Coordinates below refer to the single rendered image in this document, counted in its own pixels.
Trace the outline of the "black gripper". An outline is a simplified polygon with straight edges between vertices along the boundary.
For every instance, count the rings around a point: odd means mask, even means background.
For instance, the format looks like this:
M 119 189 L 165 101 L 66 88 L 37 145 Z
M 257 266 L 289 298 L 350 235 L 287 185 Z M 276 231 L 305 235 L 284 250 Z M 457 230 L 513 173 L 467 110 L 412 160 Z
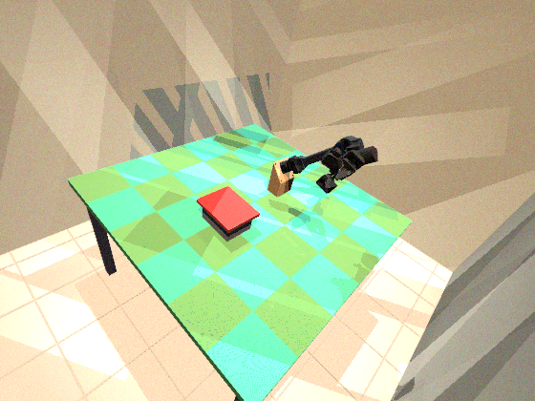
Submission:
M 336 180 L 343 180 L 352 175 L 356 170 L 365 164 L 365 159 L 355 150 L 351 150 L 347 155 L 342 157 L 331 169 L 330 174 L 323 175 L 316 184 L 326 193 L 329 194 L 338 185 Z M 356 170 L 355 170 L 356 169 Z

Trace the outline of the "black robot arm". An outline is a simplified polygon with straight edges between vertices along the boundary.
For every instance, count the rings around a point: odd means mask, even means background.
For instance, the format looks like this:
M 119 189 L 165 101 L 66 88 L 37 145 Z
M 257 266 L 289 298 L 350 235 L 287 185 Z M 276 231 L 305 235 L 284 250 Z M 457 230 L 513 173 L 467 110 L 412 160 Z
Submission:
M 326 150 L 307 157 L 297 157 L 295 155 L 288 158 L 288 160 L 281 161 L 279 163 L 283 174 L 290 171 L 292 171 L 293 174 L 301 174 L 301 172 L 305 170 L 308 165 L 321 160 L 321 163 L 328 167 L 330 169 L 329 172 L 331 173 L 333 166 L 351 150 L 355 150 L 361 157 L 363 157 L 365 159 L 365 164 L 378 161 L 378 152 L 374 146 L 364 148 L 361 137 L 357 138 L 354 136 L 348 136 L 341 138 L 341 140 L 337 141 L 333 147 Z

